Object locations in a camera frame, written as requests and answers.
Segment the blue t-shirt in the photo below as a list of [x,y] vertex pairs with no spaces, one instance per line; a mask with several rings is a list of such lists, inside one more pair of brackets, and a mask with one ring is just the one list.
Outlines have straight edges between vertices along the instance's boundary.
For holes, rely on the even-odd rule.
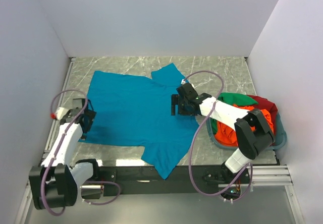
[[96,116],[86,143],[143,146],[143,161],[166,179],[190,148],[194,116],[171,115],[171,96],[184,76],[174,64],[151,78],[95,71],[87,97]]

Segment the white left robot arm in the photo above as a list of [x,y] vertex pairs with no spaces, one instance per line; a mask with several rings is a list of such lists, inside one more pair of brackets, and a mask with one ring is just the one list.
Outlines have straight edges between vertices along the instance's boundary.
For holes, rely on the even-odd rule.
[[47,157],[29,172],[36,209],[73,206],[84,182],[91,185],[99,182],[101,172],[95,159],[83,159],[70,166],[76,145],[86,139],[95,116],[91,101],[86,98],[73,99],[71,109],[59,107],[51,113],[60,124],[58,136]]

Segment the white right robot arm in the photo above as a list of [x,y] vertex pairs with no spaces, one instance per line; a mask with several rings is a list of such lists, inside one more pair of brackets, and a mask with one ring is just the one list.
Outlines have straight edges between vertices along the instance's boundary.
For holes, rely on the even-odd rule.
[[216,183],[233,183],[239,171],[275,142],[275,136],[259,109],[246,110],[231,106],[207,93],[198,94],[192,84],[184,83],[171,95],[171,115],[204,116],[232,129],[238,148],[216,173]]

